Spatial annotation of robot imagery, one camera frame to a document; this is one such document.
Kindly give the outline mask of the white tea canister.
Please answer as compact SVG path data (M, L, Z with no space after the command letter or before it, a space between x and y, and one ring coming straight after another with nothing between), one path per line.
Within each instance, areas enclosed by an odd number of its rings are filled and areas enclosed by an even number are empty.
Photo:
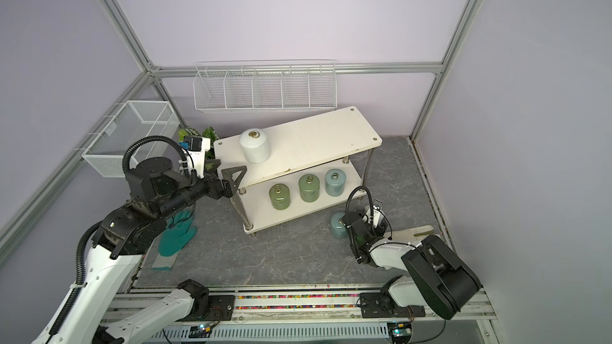
M249 163L263 163L271 156L269 139L262 129L251 128L242 132L239 137L239 144L246 161Z

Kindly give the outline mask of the large blue-grey tea canister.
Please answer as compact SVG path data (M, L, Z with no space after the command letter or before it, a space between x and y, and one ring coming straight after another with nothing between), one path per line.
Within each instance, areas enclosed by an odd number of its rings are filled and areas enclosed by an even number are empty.
M343 223L344 212L334 213L331 216L330 226L331 234L336 239L344 239L347 237L347 229Z

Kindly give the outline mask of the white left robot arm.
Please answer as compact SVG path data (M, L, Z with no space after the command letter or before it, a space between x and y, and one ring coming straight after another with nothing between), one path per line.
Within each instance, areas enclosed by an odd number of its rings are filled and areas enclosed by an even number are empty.
M143 343L177 321L204 321L210 328L229 321L235 299L184 280L160 301L121 321L102 319L120 286L151 244L179 213L199 199L237 198L245 166L198 172L191 152L175 140L151 135L133 143L122 158L130 198L91 226L76 249L76 280L36 343Z

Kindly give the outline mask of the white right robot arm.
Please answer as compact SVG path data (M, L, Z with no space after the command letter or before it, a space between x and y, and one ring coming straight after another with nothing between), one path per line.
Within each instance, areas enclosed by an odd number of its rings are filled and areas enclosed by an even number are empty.
M403 272L379 291L360 294L357 304L363 318L414 319L420 315L417 309L427 306L450 320L481 291L478 276L441 237L394 231L366 186L350 192L342 225L357 263Z

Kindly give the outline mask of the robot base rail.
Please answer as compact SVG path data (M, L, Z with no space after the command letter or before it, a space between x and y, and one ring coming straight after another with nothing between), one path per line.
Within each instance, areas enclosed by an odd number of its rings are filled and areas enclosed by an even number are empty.
M379 292L358 289L296 293L212 291L204 317L183 317L152 334L154 339L348 339L411 334L419 321L440 316L423 303L385 307Z

